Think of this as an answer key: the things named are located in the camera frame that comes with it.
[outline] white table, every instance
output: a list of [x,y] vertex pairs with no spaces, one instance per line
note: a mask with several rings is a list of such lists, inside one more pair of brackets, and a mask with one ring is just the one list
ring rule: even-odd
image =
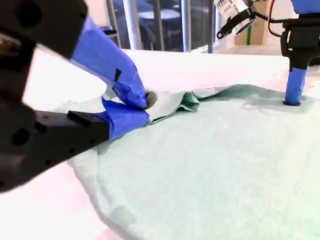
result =
[[[288,60],[280,56],[126,51],[146,88],[192,90],[229,84],[285,89]],[[312,73],[310,79],[318,79]],[[37,50],[24,102],[38,110],[102,95],[98,78]],[[28,184],[0,195],[0,239],[117,240],[98,218],[73,170],[62,163]]]

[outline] black metal bracket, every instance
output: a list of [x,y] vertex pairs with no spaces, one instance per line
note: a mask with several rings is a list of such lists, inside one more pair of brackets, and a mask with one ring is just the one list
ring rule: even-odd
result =
[[320,14],[301,14],[283,24],[281,52],[292,68],[306,70],[310,60],[320,56]]
[[109,140],[109,123],[93,113],[33,111],[23,104],[2,110],[0,124],[6,129],[0,136],[0,192]]

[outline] cardboard box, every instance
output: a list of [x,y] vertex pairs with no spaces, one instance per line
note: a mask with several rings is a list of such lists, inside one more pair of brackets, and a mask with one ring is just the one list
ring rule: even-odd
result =
[[[254,3],[256,10],[264,15],[269,14],[269,0],[261,0]],[[267,21],[257,17],[255,23],[251,27],[250,45],[264,45],[267,43],[268,36],[268,23]],[[234,44],[236,46],[247,45],[248,30],[235,36]]]

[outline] cloth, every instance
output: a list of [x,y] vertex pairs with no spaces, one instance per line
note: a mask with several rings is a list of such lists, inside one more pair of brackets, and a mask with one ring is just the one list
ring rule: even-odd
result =
[[[69,162],[118,234],[126,233],[125,240],[319,239],[318,98],[286,106],[283,92],[251,85],[158,95],[159,110],[148,110],[155,124]],[[60,110],[66,109],[103,106],[97,100]]]

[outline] blue tape wrapped leg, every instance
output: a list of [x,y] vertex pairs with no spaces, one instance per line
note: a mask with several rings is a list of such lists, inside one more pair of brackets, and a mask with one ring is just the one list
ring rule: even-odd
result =
[[96,113],[96,115],[110,123],[110,140],[142,128],[149,123],[149,114],[143,110],[103,98],[102,104],[106,111]]
[[288,105],[300,105],[302,91],[305,86],[307,70],[292,68],[286,85],[285,103]]
[[146,92],[134,62],[88,16],[71,62],[101,78],[135,108],[147,106]]
[[296,14],[320,13],[320,0],[291,0]]

